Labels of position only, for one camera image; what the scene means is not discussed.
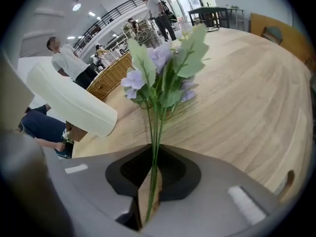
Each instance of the man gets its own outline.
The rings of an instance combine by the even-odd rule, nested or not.
[[[72,146],[65,148],[62,138],[66,124],[47,116],[49,110],[48,104],[35,109],[27,108],[19,124],[19,132],[27,133],[42,147],[52,148],[58,155],[71,158]]]
[[[160,0],[141,0],[146,2],[147,8],[149,10],[150,17],[153,17],[155,19],[155,22],[161,31],[164,40],[168,41],[168,35],[166,33],[166,30],[168,30],[171,39],[176,40],[176,36],[174,34],[174,31],[169,23],[167,15],[164,13],[163,5]]]
[[[67,44],[61,48],[59,39],[50,37],[46,47],[54,52],[51,63],[59,74],[70,77],[84,89],[89,87],[97,73],[92,67],[78,58],[72,46]]]

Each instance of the white ceiling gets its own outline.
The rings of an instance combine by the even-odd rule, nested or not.
[[[46,41],[50,36],[58,36],[63,43],[69,41],[68,36],[77,38],[97,21],[97,16],[103,16],[113,6],[125,1],[127,0],[79,0],[81,8],[72,11],[76,0],[38,0],[30,21],[22,26],[25,29],[20,57],[52,55],[46,48]],[[89,16],[90,11],[96,16]]]

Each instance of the person's hand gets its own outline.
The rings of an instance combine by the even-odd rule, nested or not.
[[[65,144],[62,142],[56,143],[55,149],[59,152],[62,152],[65,149]]]

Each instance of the dark pants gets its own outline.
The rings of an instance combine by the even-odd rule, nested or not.
[[[89,85],[92,83],[93,79],[98,74],[94,71],[93,68],[88,66],[77,78],[76,78],[76,84],[81,86],[84,89],[87,89]]]
[[[162,35],[163,35],[165,40],[168,39],[168,36],[167,36],[167,33],[166,33],[165,29],[168,30],[172,40],[176,40],[177,39],[166,15],[164,15],[163,17],[155,18],[155,22],[156,22],[159,30],[161,31],[161,33],[162,33]]]

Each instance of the purple flower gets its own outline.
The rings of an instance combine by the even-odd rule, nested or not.
[[[127,73],[127,77],[123,78],[120,83],[124,87],[132,87],[132,89],[141,89],[145,85],[142,72],[139,70],[133,70]]]
[[[147,52],[157,68],[157,73],[160,74],[163,67],[172,56],[171,45],[169,43],[165,43],[156,49],[147,48]]]
[[[136,98],[136,95],[137,95],[137,90],[136,89],[128,89],[126,92],[125,92],[125,95],[128,99],[131,99],[131,98]]]
[[[193,85],[195,85],[195,83],[190,82],[190,81],[183,81],[183,84],[181,86],[181,90],[187,91],[188,89],[190,89]]]
[[[194,98],[195,96],[196,96],[196,93],[193,90],[188,90],[188,91],[184,92],[184,94],[181,98],[181,102],[188,101],[188,100]]]

